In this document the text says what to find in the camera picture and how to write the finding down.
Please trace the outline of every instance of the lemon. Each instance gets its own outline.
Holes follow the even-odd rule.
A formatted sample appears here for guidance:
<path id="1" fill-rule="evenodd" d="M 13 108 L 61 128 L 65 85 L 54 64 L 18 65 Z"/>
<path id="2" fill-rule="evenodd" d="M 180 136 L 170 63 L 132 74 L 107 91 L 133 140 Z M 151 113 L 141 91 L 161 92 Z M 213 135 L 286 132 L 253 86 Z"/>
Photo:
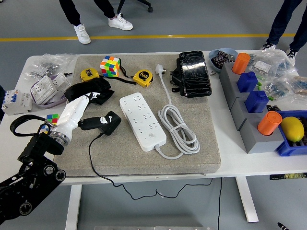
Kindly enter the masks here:
<path id="1" fill-rule="evenodd" d="M 304 136 L 304 127 L 299 119 L 288 116 L 281 122 L 284 135 L 289 141 L 299 142 Z"/>

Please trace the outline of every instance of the chair leg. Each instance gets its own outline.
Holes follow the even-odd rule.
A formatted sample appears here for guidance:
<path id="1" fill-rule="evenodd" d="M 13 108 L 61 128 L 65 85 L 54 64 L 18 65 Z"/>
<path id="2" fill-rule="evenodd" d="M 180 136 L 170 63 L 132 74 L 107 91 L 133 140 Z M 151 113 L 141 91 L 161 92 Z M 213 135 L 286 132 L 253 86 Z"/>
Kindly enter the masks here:
<path id="1" fill-rule="evenodd" d="M 124 3 L 125 3 L 125 0 L 120 0 L 118 8 L 117 8 L 117 14 L 120 13 L 121 8 L 123 7 Z"/>
<path id="2" fill-rule="evenodd" d="M 153 8 L 152 8 L 151 4 L 148 1 L 146 1 L 146 0 L 137 0 L 137 1 L 147 5 L 148 6 L 148 12 L 150 12 L 150 13 L 153 12 Z"/>

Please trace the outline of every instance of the black marker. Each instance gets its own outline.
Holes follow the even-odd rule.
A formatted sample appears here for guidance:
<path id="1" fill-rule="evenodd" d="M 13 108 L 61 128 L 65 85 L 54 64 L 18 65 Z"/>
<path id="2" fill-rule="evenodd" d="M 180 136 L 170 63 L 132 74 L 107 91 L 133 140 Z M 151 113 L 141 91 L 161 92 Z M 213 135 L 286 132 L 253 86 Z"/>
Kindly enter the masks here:
<path id="1" fill-rule="evenodd" d="M 282 230 L 289 230 L 285 225 L 281 224 L 281 223 L 277 223 L 278 226 L 282 229 Z"/>

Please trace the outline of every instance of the rubik's cube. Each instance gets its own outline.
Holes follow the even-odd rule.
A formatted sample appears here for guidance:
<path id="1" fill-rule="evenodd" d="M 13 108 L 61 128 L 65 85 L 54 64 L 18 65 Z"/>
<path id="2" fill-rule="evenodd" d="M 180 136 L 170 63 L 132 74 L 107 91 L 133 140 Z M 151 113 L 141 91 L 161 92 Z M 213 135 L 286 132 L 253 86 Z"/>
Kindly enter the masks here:
<path id="1" fill-rule="evenodd" d="M 120 60 L 117 57 L 105 56 L 100 63 L 102 75 L 105 77 L 118 77 L 119 76 Z"/>
<path id="2" fill-rule="evenodd" d="M 59 114 L 49 114 L 49 115 L 47 115 L 46 119 L 47 119 L 48 122 L 56 125 L 58 123 Z M 47 134 L 48 131 L 49 131 L 49 127 L 44 125 L 44 126 L 42 126 L 40 133 L 44 132 L 44 133 Z"/>

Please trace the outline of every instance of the white power cable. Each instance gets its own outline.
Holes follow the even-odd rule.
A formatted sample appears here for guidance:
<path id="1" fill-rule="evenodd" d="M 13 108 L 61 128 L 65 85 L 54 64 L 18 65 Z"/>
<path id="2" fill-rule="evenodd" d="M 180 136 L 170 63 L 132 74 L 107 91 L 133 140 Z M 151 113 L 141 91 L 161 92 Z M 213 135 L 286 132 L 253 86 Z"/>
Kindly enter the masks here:
<path id="1" fill-rule="evenodd" d="M 164 158 L 169 160 L 175 160 L 181 157 L 183 154 L 190 155 L 198 153 L 201 147 L 200 143 L 196 138 L 195 133 L 186 125 L 179 110 L 174 105 L 172 105 L 170 95 L 162 79 L 162 72 L 163 72 L 163 67 L 161 65 L 157 65 L 156 73 L 159 74 L 162 85 L 167 94 L 169 104 L 165 105 L 162 110 L 158 111 L 158 116 L 164 127 L 170 132 L 175 145 L 181 151 L 181 153 L 175 157 L 168 157 L 161 152 L 158 145 L 155 146 L 155 149 Z M 172 123 L 168 120 L 167 115 L 172 118 Z"/>

